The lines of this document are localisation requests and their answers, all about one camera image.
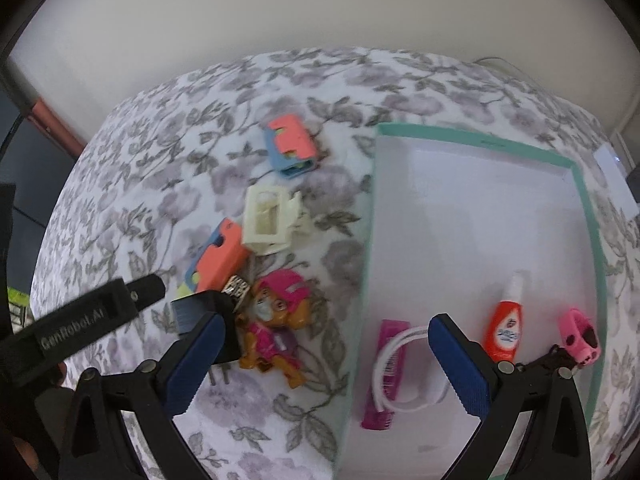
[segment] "white bottle cap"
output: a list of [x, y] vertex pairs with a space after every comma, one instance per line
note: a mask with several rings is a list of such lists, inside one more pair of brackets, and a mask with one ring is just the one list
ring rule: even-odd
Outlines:
[[513, 276], [504, 288], [502, 294], [502, 301], [513, 301], [513, 303], [522, 304], [522, 297], [524, 295], [524, 287], [526, 284], [525, 273], [523, 270], [518, 270], [513, 273]]

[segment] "white wire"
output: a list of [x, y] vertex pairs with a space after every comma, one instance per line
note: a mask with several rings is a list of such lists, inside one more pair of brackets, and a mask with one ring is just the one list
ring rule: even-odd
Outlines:
[[484, 57], [479, 57], [478, 59], [473, 60], [471, 63], [481, 64], [483, 61], [489, 61], [489, 60], [492, 60], [492, 59], [501, 61], [503, 63], [506, 63], [507, 65], [509, 65], [514, 70], [517, 70], [517, 72], [519, 72], [520, 75], [523, 75], [526, 79], [528, 79], [529, 80], [528, 82], [530, 83], [531, 86], [535, 86], [538, 90], [541, 90], [545, 94], [551, 96], [551, 94], [549, 92], [547, 92], [546, 89], [540, 83], [538, 83], [535, 79], [533, 79], [529, 74], [524, 72], [524, 70], [522, 70], [521, 68], [515, 66], [513, 63], [507, 61], [503, 57], [500, 57], [500, 56], [484, 56]]
[[407, 402], [394, 402], [385, 395], [383, 382], [386, 364], [389, 362], [389, 359], [391, 359], [391, 357], [400, 349], [400, 347], [413, 341], [417, 341], [418, 339], [427, 339], [427, 330], [428, 327], [426, 326], [416, 326], [404, 330], [404, 332], [399, 333], [394, 338], [389, 340], [389, 342], [378, 355], [371, 376], [371, 391], [373, 394], [373, 402], [378, 412], [382, 412], [384, 410], [391, 410], [398, 413], [416, 412], [427, 406], [431, 406], [432, 404], [441, 402], [447, 395], [447, 391], [449, 389], [449, 381], [447, 380], [446, 376], [444, 376], [444, 373], [442, 373], [444, 380], [441, 379], [440, 381], [442, 385], [440, 386], [440, 389], [435, 396], [431, 395], [431, 399], [428, 399], [426, 396], [427, 388], [425, 384], [422, 384], [420, 386], [420, 395], [418, 395], [418, 397], [416, 397], [415, 399], [409, 400]]
[[622, 118], [613, 127], [614, 132], [622, 134], [622, 132], [625, 131], [625, 128], [628, 126], [628, 124], [631, 122], [631, 119], [634, 118], [636, 112], [638, 111], [638, 105], [640, 105], [640, 86], [636, 88], [636, 92], [632, 96], [631, 102], [626, 108], [624, 115], [622, 115]]

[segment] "black strap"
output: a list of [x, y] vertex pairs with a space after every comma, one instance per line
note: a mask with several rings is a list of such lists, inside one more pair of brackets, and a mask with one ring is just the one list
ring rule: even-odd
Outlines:
[[0, 184], [0, 340], [14, 333], [11, 326], [6, 282], [6, 261], [14, 227], [14, 218], [12, 216], [14, 196], [14, 184]]

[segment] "white wall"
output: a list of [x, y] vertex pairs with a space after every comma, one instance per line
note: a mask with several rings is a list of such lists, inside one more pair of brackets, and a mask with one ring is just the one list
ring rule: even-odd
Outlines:
[[622, 135], [635, 164], [640, 163], [640, 111], [632, 117]]
[[220, 60], [300, 46], [503, 56], [611, 127], [640, 56], [602, 0], [49, 0], [12, 61], [85, 139], [122, 99]]

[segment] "pink comb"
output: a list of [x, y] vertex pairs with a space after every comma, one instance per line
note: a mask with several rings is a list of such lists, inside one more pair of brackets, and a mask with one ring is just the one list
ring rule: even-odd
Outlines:
[[[386, 346], [386, 344], [397, 336], [399, 333], [411, 328], [411, 324], [406, 321], [395, 319], [383, 319], [380, 325], [380, 334], [378, 335], [378, 349], [376, 356]], [[404, 358], [406, 355], [406, 346], [401, 346], [398, 351], [389, 359], [383, 375], [383, 384], [385, 395], [390, 400], [396, 400], [396, 395], [400, 389], [402, 381], [402, 369], [404, 368]], [[373, 402], [371, 388], [367, 393], [367, 403], [364, 409], [364, 417], [360, 426], [365, 430], [388, 430], [391, 427], [391, 421], [394, 418], [394, 412], [391, 410], [383, 410], [378, 412]]]

